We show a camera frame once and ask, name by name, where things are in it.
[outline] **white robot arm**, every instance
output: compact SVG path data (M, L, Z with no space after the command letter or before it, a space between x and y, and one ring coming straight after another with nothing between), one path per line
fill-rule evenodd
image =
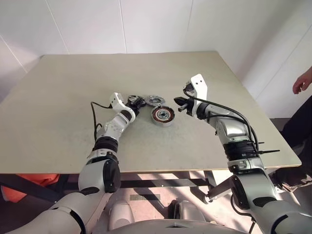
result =
M181 106L178 110L187 109L187 114L204 119L220 138L233 173L221 186L232 190L236 205L250 214L263 233L309 233L312 217L298 206L276 200L275 188L259 157L276 151L259 151L256 135L242 114L206 100L207 86L200 74L191 78L183 92L189 99L176 97L175 102Z
M143 99L123 103L113 93L110 103L117 112L98 132L87 163L79 174L79 192L64 196L49 210L11 234L89 234L97 223L108 199L120 187L120 171L116 157L119 138L133 122Z

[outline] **beige tabletop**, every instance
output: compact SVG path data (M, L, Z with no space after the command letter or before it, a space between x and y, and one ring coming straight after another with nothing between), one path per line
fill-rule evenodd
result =
M46 55L0 104L0 173L79 173L93 144L90 102L109 104L112 92L159 95L175 110L161 128L144 107L123 133L117 157L122 172L217 170L227 159L215 130L179 113L173 98L202 74L208 100L247 117L266 168L301 162L217 52L132 55ZM96 108L101 123L113 110Z

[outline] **metal disc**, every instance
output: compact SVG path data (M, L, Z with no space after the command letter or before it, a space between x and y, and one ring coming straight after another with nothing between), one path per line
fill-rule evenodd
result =
M154 124L167 127L172 124L175 112L168 106L157 106L152 110L152 120Z
M150 106L159 106L165 103L165 99L160 96L150 95L145 98L145 102Z

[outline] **white wall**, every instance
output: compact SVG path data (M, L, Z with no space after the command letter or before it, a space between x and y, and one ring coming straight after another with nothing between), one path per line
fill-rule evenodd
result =
M311 6L309 0L1 0L0 101L44 54L217 50L270 117L288 117L307 95L279 109L263 105L263 96L282 65L298 73L310 63L298 50L302 63L286 65L312 24Z
M290 117L312 95L312 85L298 95L293 94L293 83L312 66L312 27L282 64L274 77L256 98L271 117Z

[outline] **floor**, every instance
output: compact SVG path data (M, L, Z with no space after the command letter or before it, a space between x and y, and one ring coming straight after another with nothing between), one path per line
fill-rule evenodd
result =
M286 119L272 120L279 130L282 129L286 121ZM230 175L228 171L214 171L217 183ZM204 173L195 171L165 174L122 174L123 180L176 178L204 178ZM75 180L77 176L73 175L71 179ZM200 191L206 193L207 190L207 187L199 187L199 191L189 187L120 189L112 195L93 233L101 234L106 232L109 210L112 204L119 199L124 199L130 204L135 221L166 218L168 215L167 208L172 200L188 200L203 212L207 221L214 220L217 224L248 232L252 222L249 217L239 216L233 211L230 205L231 195L221 197L209 204L204 204L194 195ZM304 210L312 214L312 186L300 188L294 193L282 193L279 196L280 199L301 205ZM0 234L26 224L51 205L50 202L32 196L27 196L16 204L0 203ZM256 225L252 233L260 234L262 232Z

